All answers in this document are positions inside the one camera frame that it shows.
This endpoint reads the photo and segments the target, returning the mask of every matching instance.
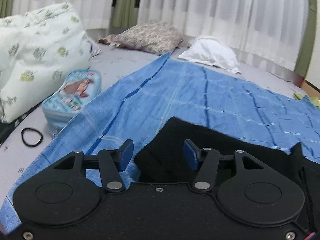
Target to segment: wall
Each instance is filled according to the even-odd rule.
[[[317,5],[316,39],[306,80],[320,89],[320,0],[317,0]]]

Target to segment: black elastic band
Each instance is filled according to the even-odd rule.
[[[39,140],[36,144],[28,144],[28,143],[25,141],[23,135],[24,135],[25,131],[28,131],[28,130],[34,131],[34,132],[36,132],[37,134],[39,134],[39,135],[41,136],[40,140]],[[42,134],[41,132],[39,132],[38,130],[34,129],[34,128],[24,128],[24,129],[22,129],[22,131],[21,131],[21,137],[22,137],[22,141],[23,141],[24,145],[25,145],[25,146],[28,146],[28,147],[31,147],[31,148],[37,147],[37,146],[38,146],[40,143],[42,143],[42,141],[43,141],[43,134]]]

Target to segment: light blue wipes package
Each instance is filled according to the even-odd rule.
[[[101,93],[101,75],[93,70],[75,70],[63,85],[42,102],[48,127],[56,136],[80,109]]]

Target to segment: blue blanket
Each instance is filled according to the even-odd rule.
[[[8,231],[19,225],[15,188],[66,154],[96,154],[128,138],[137,153],[172,116],[286,153],[301,142],[305,157],[320,163],[320,110],[308,98],[297,101],[166,54],[119,80],[70,121],[11,189],[0,221]],[[126,187],[137,180],[133,160],[121,176]],[[87,171],[87,178],[101,185],[99,172]]]

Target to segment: beige patterned pillow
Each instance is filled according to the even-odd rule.
[[[152,20],[136,25],[112,39],[128,49],[142,50],[163,55],[172,53],[182,42],[182,34],[169,23]]]

